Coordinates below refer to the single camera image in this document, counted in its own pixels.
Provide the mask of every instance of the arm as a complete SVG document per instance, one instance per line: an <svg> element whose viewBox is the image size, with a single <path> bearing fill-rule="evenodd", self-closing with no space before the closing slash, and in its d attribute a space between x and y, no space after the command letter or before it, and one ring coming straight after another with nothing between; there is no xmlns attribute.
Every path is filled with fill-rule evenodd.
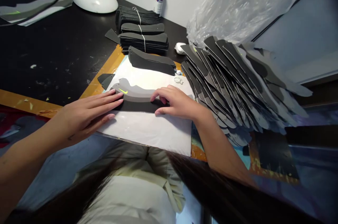
<svg viewBox="0 0 338 224"><path fill-rule="evenodd" d="M15 208L44 161L54 152L75 145L93 134L114 114L122 94L115 90L77 100L63 107L43 127L13 144L0 157L0 223Z"/></svg>
<svg viewBox="0 0 338 224"><path fill-rule="evenodd" d="M210 110L171 85L157 89L150 100L153 101L157 96L160 96L163 103L168 100L170 107L159 108L155 114L170 114L191 119L195 123L208 164L212 169L245 184L256 186L249 171L220 129Z"/></svg>

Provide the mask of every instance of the black table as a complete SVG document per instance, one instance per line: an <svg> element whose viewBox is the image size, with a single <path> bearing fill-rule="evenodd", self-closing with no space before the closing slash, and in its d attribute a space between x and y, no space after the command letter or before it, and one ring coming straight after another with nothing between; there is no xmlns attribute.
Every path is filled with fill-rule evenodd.
<svg viewBox="0 0 338 224"><path fill-rule="evenodd" d="M11 0L0 4L13 6ZM169 40L164 56L181 63L185 56L178 55L174 46L188 43L186 28L166 19L162 22ZM117 31L115 13L91 13L75 3L28 27L1 27L0 89L41 101L48 97L61 106L77 100L116 48L105 37L110 28Z"/></svg>

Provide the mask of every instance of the neon yellow swoosh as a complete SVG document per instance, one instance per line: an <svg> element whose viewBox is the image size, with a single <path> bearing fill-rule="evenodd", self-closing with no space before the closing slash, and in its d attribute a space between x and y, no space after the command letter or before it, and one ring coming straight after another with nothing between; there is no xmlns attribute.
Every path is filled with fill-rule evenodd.
<svg viewBox="0 0 338 224"><path fill-rule="evenodd" d="M127 91L123 91L121 88L119 88L119 90L121 90L124 94L128 94L128 90Z"/></svg>
<svg viewBox="0 0 338 224"><path fill-rule="evenodd" d="M11 14L19 14L19 11L13 12L13 13L8 13L7 15L11 15Z"/></svg>

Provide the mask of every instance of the stack of shoe pieces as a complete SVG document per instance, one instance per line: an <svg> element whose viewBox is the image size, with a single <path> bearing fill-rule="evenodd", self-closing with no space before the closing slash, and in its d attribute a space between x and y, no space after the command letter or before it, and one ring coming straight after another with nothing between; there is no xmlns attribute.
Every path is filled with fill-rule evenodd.
<svg viewBox="0 0 338 224"><path fill-rule="evenodd" d="M133 46L146 53L162 54L168 50L168 37L165 33L158 35L141 35L132 32L119 35L123 54L128 53L129 46Z"/></svg>
<svg viewBox="0 0 338 224"><path fill-rule="evenodd" d="M161 22L161 18L153 11L137 10L119 6L116 10L116 26L121 31L121 25L124 23L134 23L139 25L152 25Z"/></svg>
<svg viewBox="0 0 338 224"><path fill-rule="evenodd" d="M132 32L141 35L158 35L164 33L164 24L138 25L134 23L124 23L121 25L121 33Z"/></svg>
<svg viewBox="0 0 338 224"><path fill-rule="evenodd" d="M285 134L286 126L297 126L294 114L308 117L292 93L308 97L312 92L289 80L269 51L213 36L204 44L205 50L181 46L188 58L182 70L197 101L211 110L233 145L247 145L253 130Z"/></svg>

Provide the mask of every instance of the string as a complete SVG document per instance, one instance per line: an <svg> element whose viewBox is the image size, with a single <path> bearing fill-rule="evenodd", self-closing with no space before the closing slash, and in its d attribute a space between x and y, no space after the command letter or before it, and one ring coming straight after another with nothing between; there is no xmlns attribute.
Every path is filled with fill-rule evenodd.
<svg viewBox="0 0 338 224"><path fill-rule="evenodd" d="M140 19L140 25L141 25L141 17L140 17L140 14L138 13L138 10L137 10L136 7L133 7L133 9L136 10L136 12L137 12L137 14L138 14L138 17L139 17L139 19Z"/></svg>
<svg viewBox="0 0 338 224"><path fill-rule="evenodd" d="M133 10L135 10L136 12L137 12L137 14L138 14L138 17L139 17L139 19L140 19L140 24L138 25L139 26L139 28L140 28L140 30L141 30L141 35L142 35L142 29L141 29L141 17L140 17L140 14L138 13L138 10L137 10L137 8L136 7L133 7L132 8ZM144 38L144 35L142 35L142 37L143 37L143 40L144 40L144 52L147 52L147 50L146 50L146 48L145 48L145 38Z"/></svg>
<svg viewBox="0 0 338 224"><path fill-rule="evenodd" d="M141 26L140 26L140 25L138 25L138 27L140 28L140 31L141 31L141 34L142 34L142 29L141 29Z"/></svg>
<svg viewBox="0 0 338 224"><path fill-rule="evenodd" d="M179 84L183 84L183 79L181 79L180 77L175 77L174 78L174 81L176 82L176 83L179 83Z"/></svg>

